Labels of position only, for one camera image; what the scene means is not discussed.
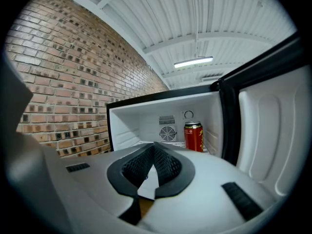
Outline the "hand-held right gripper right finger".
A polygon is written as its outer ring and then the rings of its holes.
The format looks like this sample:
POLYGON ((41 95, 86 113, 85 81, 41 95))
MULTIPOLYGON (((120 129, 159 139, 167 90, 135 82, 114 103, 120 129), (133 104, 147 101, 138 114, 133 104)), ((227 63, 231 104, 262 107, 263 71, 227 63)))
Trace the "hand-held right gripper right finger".
POLYGON ((240 210, 258 216, 275 198, 229 162, 213 155, 162 143, 195 166, 192 182, 180 194, 156 199, 137 227, 157 234, 218 234, 247 222, 240 210))

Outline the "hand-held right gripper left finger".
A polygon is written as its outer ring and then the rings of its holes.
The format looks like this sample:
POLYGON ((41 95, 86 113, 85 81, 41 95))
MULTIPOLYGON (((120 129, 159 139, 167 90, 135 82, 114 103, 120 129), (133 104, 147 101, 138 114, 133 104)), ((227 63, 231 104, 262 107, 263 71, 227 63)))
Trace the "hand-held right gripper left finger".
POLYGON ((141 228, 136 192, 121 195, 108 179, 108 169, 125 156, 138 156, 151 144, 86 157, 60 158, 43 148, 46 192, 43 218, 61 234, 155 234, 141 228))

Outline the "black mini fridge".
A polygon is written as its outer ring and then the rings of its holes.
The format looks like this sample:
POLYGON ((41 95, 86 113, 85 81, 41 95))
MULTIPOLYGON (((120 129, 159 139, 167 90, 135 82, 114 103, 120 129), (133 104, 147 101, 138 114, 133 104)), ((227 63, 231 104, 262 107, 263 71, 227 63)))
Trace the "black mini fridge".
POLYGON ((298 33, 211 84, 107 106, 111 149, 185 141, 188 121, 203 126, 204 150, 286 197, 312 143, 312 67, 298 33), (182 111, 192 110, 193 119, 182 111))

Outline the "red drink can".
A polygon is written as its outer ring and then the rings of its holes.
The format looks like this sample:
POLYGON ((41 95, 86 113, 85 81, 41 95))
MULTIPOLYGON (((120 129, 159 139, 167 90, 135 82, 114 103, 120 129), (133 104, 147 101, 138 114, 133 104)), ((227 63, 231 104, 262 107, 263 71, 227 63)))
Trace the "red drink can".
POLYGON ((203 126, 199 121, 189 121, 185 123, 184 138, 186 149, 200 153, 203 152, 203 126))

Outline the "long ceiling light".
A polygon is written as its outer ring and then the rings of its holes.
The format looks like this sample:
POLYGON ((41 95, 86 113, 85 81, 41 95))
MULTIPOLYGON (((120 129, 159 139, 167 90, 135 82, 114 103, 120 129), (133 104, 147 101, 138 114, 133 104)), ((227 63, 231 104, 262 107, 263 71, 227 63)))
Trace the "long ceiling light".
POLYGON ((208 63, 212 62, 214 60, 213 57, 200 57, 200 58, 194 58, 194 59, 189 59, 181 62, 176 62, 174 63, 174 67, 177 68, 182 68, 182 67, 187 67, 191 65, 196 65, 196 64, 202 64, 202 63, 208 63))

